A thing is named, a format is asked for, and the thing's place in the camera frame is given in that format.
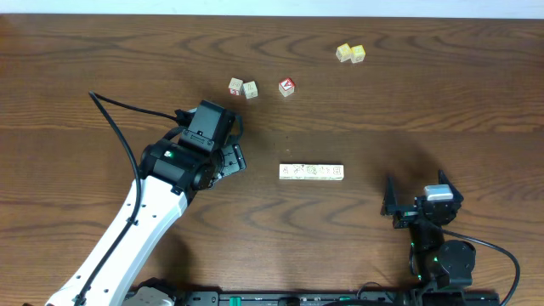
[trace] green component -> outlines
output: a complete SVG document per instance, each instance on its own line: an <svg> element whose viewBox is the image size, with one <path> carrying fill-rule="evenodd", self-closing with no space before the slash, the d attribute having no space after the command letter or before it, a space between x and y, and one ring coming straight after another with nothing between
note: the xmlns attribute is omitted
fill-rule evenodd
<svg viewBox="0 0 544 306"><path fill-rule="evenodd" d="M231 297L229 306L241 306L241 297Z"/></svg>

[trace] red and white cube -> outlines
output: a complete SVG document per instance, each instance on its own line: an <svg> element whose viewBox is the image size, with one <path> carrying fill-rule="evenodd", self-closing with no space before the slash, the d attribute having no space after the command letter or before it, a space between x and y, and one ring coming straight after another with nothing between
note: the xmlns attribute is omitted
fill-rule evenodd
<svg viewBox="0 0 544 306"><path fill-rule="evenodd" d="M244 82L242 80L239 80L237 78L230 79L229 84L229 92L233 95L241 95L242 92L242 85Z"/></svg>
<svg viewBox="0 0 544 306"><path fill-rule="evenodd" d="M295 92L295 83L292 81L291 78L287 78L280 82L280 93L283 94L284 97L292 94Z"/></svg>

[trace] wooden table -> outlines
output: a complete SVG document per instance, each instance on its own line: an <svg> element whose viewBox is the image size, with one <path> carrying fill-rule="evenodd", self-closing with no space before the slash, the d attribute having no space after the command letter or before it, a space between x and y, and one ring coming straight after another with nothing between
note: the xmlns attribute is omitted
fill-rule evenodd
<svg viewBox="0 0 544 306"><path fill-rule="evenodd" d="M363 43L363 63L336 47ZM544 300L544 23L534 20L4 15L0 17L0 304L43 304L114 218L133 175L88 90L173 113L209 99L243 115L248 168L202 191L159 242L151 276L224 290L414 283L408 230L379 215L446 171L465 201L447 228L512 251L512 304ZM231 96L231 77L258 97ZM278 81L291 77L284 99ZM172 123L108 106L133 151ZM342 163L342 182L280 181L284 162ZM476 246L475 289L512 263Z"/></svg>

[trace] black cable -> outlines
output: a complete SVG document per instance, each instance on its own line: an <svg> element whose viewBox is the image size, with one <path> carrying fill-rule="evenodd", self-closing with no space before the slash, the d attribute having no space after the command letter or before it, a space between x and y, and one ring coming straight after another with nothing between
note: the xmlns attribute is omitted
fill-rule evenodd
<svg viewBox="0 0 544 306"><path fill-rule="evenodd" d="M478 243L478 244L480 244L482 246L490 247L495 251L498 251L498 252L501 252L501 253L505 254L506 256L508 256L512 260L513 265L514 265L514 267L516 269L516 275L513 278L513 284L510 287L510 291L508 291L508 294L506 295L506 297L501 302L501 306L505 306L508 303L508 301L510 301L510 298L512 298L512 295L516 292L516 288L518 287L518 283L519 283L519 278L521 276L521 271L520 271L521 268L519 267L519 262L516 259L516 257L513 256L509 251L503 249L500 246L496 246L496 245L494 245L492 243L482 241L480 239L476 239L476 238L473 238L471 236L457 234L457 233L454 233L454 232L449 231L447 229L442 229L442 228L440 228L439 226L435 225L434 223L432 223L430 221L428 223L431 224L431 226L433 226L435 229L441 231L442 233L444 233L446 235L454 236L454 237L461 238L461 239L464 239L464 240L467 240L467 241L472 241L472 242Z"/></svg>
<svg viewBox="0 0 544 306"><path fill-rule="evenodd" d="M368 285L376 285L378 287L380 287L380 289L382 289L383 293L388 297L389 301L393 302L393 297L391 297L391 295L389 295L389 293L387 293L385 291L385 289L383 289L382 285L376 283L375 281L368 281L366 282L358 291L357 291L357 299L360 299L360 295L361 293L363 293L363 291L368 287Z"/></svg>
<svg viewBox="0 0 544 306"><path fill-rule="evenodd" d="M94 281L94 278L100 272L105 262L108 260L108 258L113 253L113 251L116 249L117 245L119 245L119 242L121 242L124 235L128 232L128 229L130 229L130 226L133 225L133 223L136 221L136 216L138 215L139 206L142 201L142 186L140 183L139 169L138 169L138 163L136 162L136 158L134 158L134 154L132 150L130 150L130 146L128 145L128 142L125 140L124 136L122 135L121 130L119 130L119 127L117 127L116 123L113 121L113 119L111 119L110 115L108 114L104 106L102 106L102 104L99 101L99 98L103 100L107 98L97 95L93 93L92 91L89 92L88 94L91 96L91 99L93 99L94 103L96 104L96 107L99 108L102 115L104 115L105 119L108 121L111 128L113 128L113 131L117 134L117 137L121 141L123 148L125 148L125 151L127 152L128 159L130 160L130 164L134 171L134 179L136 181L136 202L134 203L134 209L133 209L132 215L130 216L130 219L127 220L127 224L122 229L121 233L119 233L119 236L115 239L115 241L113 241L108 251L104 254L102 259L100 259L99 263L94 268L93 273L91 273L91 275L88 277L82 290L76 296L76 301L74 302L74 306L80 306L85 302L85 294L90 289L90 286Z"/></svg>
<svg viewBox="0 0 544 306"><path fill-rule="evenodd" d="M167 115L167 114L164 114L164 113L161 113L161 112L158 112L158 111L153 111L153 110L146 110L146 109L142 109L142 108L139 108L139 107L135 107L135 106L131 106L131 105L126 105L126 104L123 104L121 102L117 102L113 99L109 99L109 98L106 98L104 96L101 96L97 93L93 93L93 95L95 96L95 98L98 98L98 99L101 99L103 100L104 102L108 102L108 103L112 103L113 105L117 105L117 106L121 106L121 107L124 107L126 109L129 109L131 111L139 111L139 112L143 112L145 114L150 114L150 115L155 115L155 116L161 116L161 117L165 117L165 118L168 118L170 120L174 120L175 122L178 122L176 120L176 117L175 116L170 116L170 115Z"/></svg>
<svg viewBox="0 0 544 306"><path fill-rule="evenodd" d="M369 300L345 300L345 301L334 301L334 302L323 304L321 306L349 306L349 305L384 306L384 305L394 305L394 304L389 302L378 302L378 301L369 301Z"/></svg>

